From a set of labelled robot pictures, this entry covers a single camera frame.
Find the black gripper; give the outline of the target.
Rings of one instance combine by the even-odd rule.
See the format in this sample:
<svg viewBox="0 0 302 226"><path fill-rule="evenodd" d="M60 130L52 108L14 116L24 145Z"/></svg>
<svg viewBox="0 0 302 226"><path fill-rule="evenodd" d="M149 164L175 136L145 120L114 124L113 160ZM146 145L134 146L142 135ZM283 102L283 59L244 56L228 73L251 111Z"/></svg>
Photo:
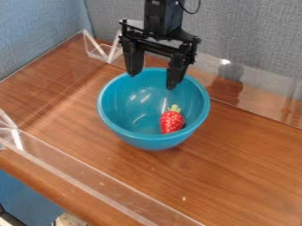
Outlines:
<svg viewBox="0 0 302 226"><path fill-rule="evenodd" d="M188 65L196 60L200 38L180 27L165 34L149 31L140 20L121 19L118 24L121 26L118 41L122 46L126 73L133 77L141 72L145 52L171 57L165 88L172 90L181 82Z"/></svg>

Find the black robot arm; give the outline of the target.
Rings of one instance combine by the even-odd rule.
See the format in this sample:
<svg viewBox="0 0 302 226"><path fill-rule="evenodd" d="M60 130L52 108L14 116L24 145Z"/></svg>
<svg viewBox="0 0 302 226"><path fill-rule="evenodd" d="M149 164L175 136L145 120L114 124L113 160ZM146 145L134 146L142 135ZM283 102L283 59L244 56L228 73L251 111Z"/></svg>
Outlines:
<svg viewBox="0 0 302 226"><path fill-rule="evenodd" d="M125 71L130 77L142 71L144 55L151 52L168 57L165 88L173 89L185 76L188 65L196 61L197 36L181 28L185 0L145 0L144 20L120 19Z"/></svg>

